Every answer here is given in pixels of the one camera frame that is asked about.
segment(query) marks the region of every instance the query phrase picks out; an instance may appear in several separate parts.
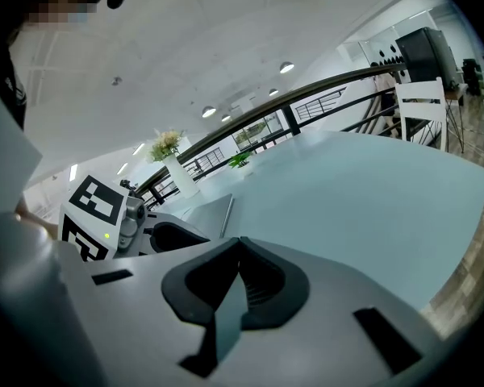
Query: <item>wooden floor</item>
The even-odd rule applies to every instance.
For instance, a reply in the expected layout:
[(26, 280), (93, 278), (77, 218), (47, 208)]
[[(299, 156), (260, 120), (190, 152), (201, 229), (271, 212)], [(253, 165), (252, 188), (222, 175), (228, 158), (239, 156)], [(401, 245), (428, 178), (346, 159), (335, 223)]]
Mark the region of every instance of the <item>wooden floor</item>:
[[(461, 107), (465, 151), (453, 133), (449, 133), (449, 153), (484, 167), (484, 111), (482, 100), (465, 97)], [(453, 113), (458, 118), (457, 103)], [(455, 132), (449, 124), (449, 130)], [(468, 251), (444, 287), (421, 311), (442, 338), (474, 320), (484, 306), (484, 210)]]

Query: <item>green plant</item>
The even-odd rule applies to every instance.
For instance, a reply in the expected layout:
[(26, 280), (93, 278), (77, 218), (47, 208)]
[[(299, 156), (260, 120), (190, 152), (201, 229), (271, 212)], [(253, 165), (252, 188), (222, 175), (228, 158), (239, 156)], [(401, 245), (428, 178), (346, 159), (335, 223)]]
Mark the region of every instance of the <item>green plant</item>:
[(244, 152), (239, 153), (238, 155), (233, 156), (227, 164), (229, 164), (232, 168), (242, 168), (246, 164), (248, 164), (248, 158), (251, 156), (251, 153)]
[(182, 133), (177, 131), (163, 132), (148, 153), (151, 160), (153, 162), (161, 162), (167, 156), (178, 153), (177, 147), (181, 137)]

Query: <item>flower vase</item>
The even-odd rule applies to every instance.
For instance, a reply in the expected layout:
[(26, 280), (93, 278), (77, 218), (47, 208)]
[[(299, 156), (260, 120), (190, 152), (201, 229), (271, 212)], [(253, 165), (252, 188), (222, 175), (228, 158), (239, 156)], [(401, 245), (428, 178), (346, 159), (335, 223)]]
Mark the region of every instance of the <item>flower vase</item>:
[(175, 155), (167, 156), (163, 159), (163, 163), (169, 170), (170, 177), (176, 184), (176, 187), (183, 194), (185, 198), (193, 197), (199, 188), (195, 184), (192, 177), (188, 174), (185, 168), (177, 161)]
[(242, 176), (242, 178), (245, 178), (249, 175), (252, 174), (252, 164), (249, 162), (248, 164), (245, 164), (244, 166), (237, 168), (236, 171)]

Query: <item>tabletop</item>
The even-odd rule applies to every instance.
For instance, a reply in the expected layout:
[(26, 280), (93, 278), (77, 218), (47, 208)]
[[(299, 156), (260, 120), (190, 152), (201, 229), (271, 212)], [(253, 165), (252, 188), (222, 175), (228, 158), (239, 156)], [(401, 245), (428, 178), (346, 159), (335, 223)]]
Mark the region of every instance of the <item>tabletop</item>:
[(353, 266), (416, 309), (468, 248), (484, 206), (484, 168), (399, 139), (303, 132), (199, 183), (160, 210), (235, 199), (226, 237), (250, 236)]
[(456, 90), (445, 91), (444, 98), (447, 100), (459, 100), (465, 95), (467, 89), (468, 85), (466, 83), (460, 83)]

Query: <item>television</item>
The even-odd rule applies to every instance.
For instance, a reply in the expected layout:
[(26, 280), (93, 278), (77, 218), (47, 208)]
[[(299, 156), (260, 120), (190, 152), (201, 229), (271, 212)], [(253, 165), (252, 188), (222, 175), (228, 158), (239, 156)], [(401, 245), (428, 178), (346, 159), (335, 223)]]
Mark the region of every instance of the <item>television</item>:
[(423, 27), (396, 40), (411, 81), (440, 77), (444, 90), (455, 90), (459, 76), (452, 51), (442, 31)]

